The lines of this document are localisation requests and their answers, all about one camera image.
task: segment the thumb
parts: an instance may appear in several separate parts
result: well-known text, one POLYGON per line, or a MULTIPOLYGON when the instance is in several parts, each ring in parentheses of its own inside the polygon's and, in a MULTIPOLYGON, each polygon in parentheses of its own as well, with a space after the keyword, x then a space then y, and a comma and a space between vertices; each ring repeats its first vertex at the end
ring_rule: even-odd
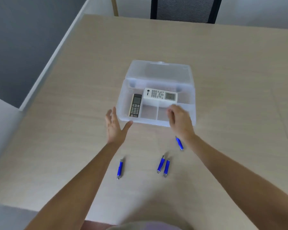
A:
POLYGON ((168 116, 168 118, 169 118, 169 125, 170 125, 171 127, 174 127, 174 124, 175 124, 175 115, 174 115, 174 112, 172 112, 171 109, 168 109, 166 113, 167 113, 167 116, 168 116))
POLYGON ((128 123, 126 123, 126 125, 123 128, 123 132, 127 134, 127 131, 129 130, 132 124, 133 124, 133 121, 129 121, 128 123))

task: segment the white frame trim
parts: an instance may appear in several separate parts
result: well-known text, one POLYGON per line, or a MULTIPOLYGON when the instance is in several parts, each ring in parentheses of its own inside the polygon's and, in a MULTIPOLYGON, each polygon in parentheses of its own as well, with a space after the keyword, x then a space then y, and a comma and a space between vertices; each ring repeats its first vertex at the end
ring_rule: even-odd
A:
POLYGON ((39 77, 37 78, 36 82, 34 83, 34 85, 32 86, 30 92, 28 93, 28 95, 26 96, 26 98, 24 99, 23 103, 21 104, 19 110, 23 111, 24 108, 26 107, 26 105, 28 104, 30 98, 32 97, 32 95, 34 94, 34 92, 36 91, 40 81, 42 80, 42 78, 45 76, 47 70, 49 69, 50 65, 52 64, 54 58, 57 56, 59 50, 61 49, 63 43, 65 42, 66 38, 68 37, 68 35, 70 34, 70 32, 72 31, 72 29, 74 28, 75 24, 77 23, 77 21, 80 19, 80 17, 82 17, 82 15, 84 15, 84 9, 87 6, 88 2, 90 0, 86 0, 85 3, 83 4, 82 8, 80 9, 79 13, 77 14, 76 18, 74 19, 74 21, 72 22, 72 24, 70 25, 69 29, 67 30, 66 34, 64 35, 63 39, 61 40, 61 42, 59 43, 59 45, 57 46, 56 50, 54 51, 54 53, 52 54, 52 56, 50 57, 50 60, 48 61, 48 63, 46 64, 45 68, 42 70, 42 73, 39 75, 39 77))

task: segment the wooden table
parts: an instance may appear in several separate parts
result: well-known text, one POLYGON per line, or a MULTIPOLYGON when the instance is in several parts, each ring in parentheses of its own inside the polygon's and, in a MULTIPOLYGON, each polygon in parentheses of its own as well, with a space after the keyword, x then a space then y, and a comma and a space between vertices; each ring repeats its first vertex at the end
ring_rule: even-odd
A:
MULTIPOLYGON (((190 65, 196 133, 288 193, 288 30, 85 15, 0 159, 1 204, 40 210, 99 152, 134 59, 190 65)), ((169 128, 137 123, 87 219, 255 229, 169 128), (156 173, 165 152, 167 178, 156 173)))

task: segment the translucent plastic container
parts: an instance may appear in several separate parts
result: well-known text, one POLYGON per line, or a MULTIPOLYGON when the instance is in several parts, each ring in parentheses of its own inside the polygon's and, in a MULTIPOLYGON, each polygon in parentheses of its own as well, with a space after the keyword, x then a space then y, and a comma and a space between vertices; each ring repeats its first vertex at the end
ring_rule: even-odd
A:
POLYGON ((188 111, 193 126, 196 124, 195 88, 189 65, 133 60, 119 94, 116 109, 120 120, 169 127, 164 104, 151 106, 142 99, 139 116, 129 116, 133 94, 143 94, 145 88, 177 92, 177 105, 188 111))

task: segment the box lid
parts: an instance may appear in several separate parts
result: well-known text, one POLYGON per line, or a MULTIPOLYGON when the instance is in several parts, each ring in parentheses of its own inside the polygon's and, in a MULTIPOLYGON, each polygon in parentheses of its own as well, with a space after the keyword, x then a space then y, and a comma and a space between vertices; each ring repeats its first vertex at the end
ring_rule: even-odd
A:
POLYGON ((161 61, 133 60, 126 74, 126 79, 128 78, 184 83, 194 86, 189 65, 161 61))

